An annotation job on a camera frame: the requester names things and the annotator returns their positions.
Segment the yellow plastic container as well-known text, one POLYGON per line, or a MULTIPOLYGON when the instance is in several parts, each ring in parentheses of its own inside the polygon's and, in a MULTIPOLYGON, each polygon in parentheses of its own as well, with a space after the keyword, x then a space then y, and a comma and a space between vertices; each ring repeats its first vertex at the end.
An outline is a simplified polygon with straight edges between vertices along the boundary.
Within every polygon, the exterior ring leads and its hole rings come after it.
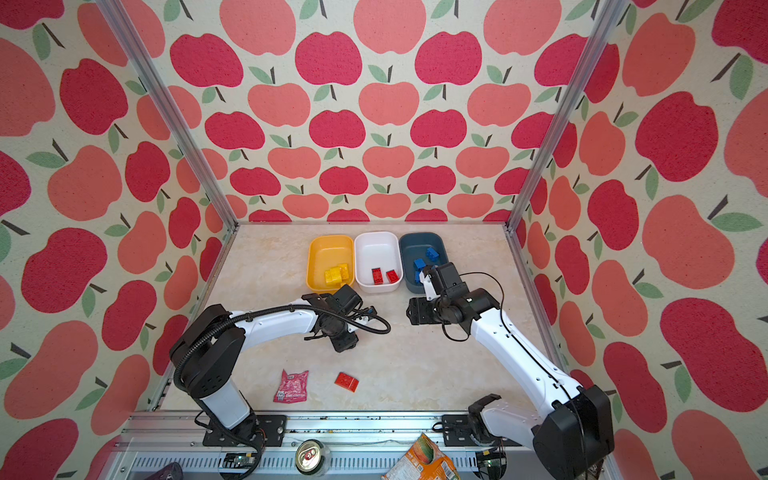
POLYGON ((315 293, 335 293, 342 285, 355 283, 353 239, 346 235, 326 235, 315 238, 309 246, 306 284, 315 293), (348 277, 339 285, 328 285, 325 272, 346 265, 348 277))

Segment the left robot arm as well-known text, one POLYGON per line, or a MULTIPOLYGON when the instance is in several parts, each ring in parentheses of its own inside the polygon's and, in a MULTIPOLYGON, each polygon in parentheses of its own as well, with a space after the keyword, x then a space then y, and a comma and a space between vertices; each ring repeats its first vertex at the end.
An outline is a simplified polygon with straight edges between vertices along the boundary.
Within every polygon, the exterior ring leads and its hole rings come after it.
POLYGON ((232 372, 242 352, 291 335, 307 341, 328 339, 338 353, 355 348, 359 331, 386 335, 390 323, 365 307, 362 298, 344 288, 334 294, 310 293, 276 307, 229 311, 209 306, 170 349, 173 383, 208 417, 203 425, 206 446, 250 447, 260 453, 281 444, 274 427, 261 417, 236 386, 232 372))

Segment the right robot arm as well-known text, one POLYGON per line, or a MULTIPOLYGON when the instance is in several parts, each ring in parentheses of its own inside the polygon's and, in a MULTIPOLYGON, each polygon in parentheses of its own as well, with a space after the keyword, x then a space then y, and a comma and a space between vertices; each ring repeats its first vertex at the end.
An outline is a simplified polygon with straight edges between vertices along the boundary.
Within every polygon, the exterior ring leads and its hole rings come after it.
POLYGON ((583 386, 556 367, 512 324, 500 303, 414 297, 413 324, 457 324, 505 367, 535 407, 525 413, 489 394, 468 410, 476 437, 506 438, 533 450, 554 479, 596 475, 615 448, 610 399, 599 386, 583 386))

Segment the red lego brick front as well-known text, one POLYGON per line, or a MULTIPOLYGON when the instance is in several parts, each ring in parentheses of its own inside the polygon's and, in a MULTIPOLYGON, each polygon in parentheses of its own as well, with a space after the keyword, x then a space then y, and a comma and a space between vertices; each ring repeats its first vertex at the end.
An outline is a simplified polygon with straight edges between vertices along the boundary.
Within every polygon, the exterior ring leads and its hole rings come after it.
POLYGON ((359 386, 359 380, 347 373, 340 372, 337 375, 334 381, 334 384, 347 391, 354 393, 359 386))

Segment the dark teal plastic container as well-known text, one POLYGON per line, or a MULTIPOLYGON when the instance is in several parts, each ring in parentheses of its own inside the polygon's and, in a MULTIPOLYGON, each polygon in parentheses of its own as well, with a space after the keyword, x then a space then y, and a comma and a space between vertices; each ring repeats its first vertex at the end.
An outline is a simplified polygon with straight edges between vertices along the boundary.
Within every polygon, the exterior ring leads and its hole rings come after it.
POLYGON ((421 259, 426 265, 444 265, 450 261, 443 239, 434 232, 412 232, 399 239, 403 279, 407 289, 416 295, 423 295, 424 288, 417 282, 416 261, 421 259), (437 259, 432 260, 427 250, 437 252, 437 259))

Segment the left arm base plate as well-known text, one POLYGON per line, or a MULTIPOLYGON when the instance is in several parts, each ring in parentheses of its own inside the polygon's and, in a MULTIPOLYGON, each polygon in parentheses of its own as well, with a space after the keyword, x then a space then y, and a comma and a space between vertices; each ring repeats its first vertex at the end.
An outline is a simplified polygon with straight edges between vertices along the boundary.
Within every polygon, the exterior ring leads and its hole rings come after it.
POLYGON ((220 429, 213 425, 206 428, 203 445, 206 447, 243 446, 237 439, 246 439, 259 448, 280 447, 287 423, 286 415, 250 414, 231 429, 220 429))

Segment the red lego brick angled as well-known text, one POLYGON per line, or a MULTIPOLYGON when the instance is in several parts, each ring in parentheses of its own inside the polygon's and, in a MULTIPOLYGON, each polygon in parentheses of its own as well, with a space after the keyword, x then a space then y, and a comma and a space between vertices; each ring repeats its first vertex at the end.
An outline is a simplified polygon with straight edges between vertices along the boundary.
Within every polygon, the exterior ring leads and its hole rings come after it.
POLYGON ((399 275, 395 270, 389 270, 386 272, 387 278, 390 283, 394 284, 397 283, 400 280, 399 275))

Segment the red lego brick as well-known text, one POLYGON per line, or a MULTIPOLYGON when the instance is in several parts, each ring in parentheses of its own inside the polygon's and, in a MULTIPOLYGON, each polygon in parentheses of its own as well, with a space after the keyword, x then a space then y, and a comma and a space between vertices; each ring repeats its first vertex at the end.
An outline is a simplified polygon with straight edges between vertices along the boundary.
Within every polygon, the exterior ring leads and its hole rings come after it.
POLYGON ((359 380, 347 373, 340 372, 337 375, 334 381, 334 384, 347 391, 354 393, 359 386, 359 380))
POLYGON ((373 268, 371 273, 372 273, 373 283, 375 285, 382 285, 384 283, 382 270, 380 268, 373 268))

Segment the white plastic container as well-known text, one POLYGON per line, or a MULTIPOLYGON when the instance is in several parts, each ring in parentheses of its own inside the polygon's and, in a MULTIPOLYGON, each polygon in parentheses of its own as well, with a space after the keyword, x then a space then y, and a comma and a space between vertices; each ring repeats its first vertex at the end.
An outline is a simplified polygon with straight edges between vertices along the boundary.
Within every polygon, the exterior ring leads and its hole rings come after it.
POLYGON ((354 239, 354 261, 356 282, 360 289, 368 294, 389 293, 395 291, 403 280, 403 266, 400 256, 398 237, 388 231, 361 233, 354 239), (375 285, 372 269, 382 270, 384 283, 375 285), (390 283, 386 272, 395 270, 400 277, 397 283, 390 283))

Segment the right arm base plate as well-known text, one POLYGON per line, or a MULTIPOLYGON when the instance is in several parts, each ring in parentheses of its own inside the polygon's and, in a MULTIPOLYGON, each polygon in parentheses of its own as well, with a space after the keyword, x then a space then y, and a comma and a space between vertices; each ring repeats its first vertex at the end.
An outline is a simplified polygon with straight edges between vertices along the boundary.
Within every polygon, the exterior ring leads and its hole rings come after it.
POLYGON ((478 415, 446 414, 432 426, 449 447, 519 447, 520 444, 504 437, 491 435, 478 415))

